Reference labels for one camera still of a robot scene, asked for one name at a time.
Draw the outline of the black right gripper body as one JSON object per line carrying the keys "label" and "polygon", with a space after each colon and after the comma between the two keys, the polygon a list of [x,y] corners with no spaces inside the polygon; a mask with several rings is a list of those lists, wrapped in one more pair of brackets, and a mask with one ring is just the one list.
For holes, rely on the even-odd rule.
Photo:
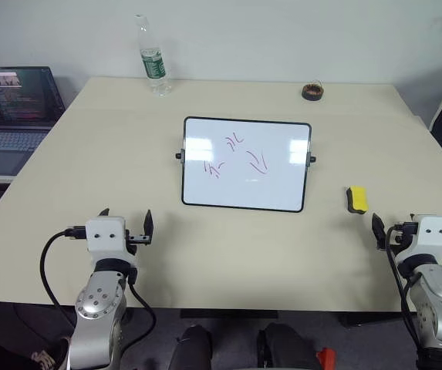
{"label": "black right gripper body", "polygon": [[387,249],[407,249],[413,242],[413,236],[417,234],[418,223],[407,221],[402,224],[394,224],[386,232]]}

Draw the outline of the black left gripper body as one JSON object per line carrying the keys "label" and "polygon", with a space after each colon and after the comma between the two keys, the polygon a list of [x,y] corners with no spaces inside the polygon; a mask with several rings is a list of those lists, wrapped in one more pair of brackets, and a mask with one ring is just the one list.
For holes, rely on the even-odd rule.
{"label": "black left gripper body", "polygon": [[126,249],[132,255],[137,253],[137,246],[139,244],[148,245],[151,243],[151,241],[151,234],[132,235],[128,229],[125,230]]}

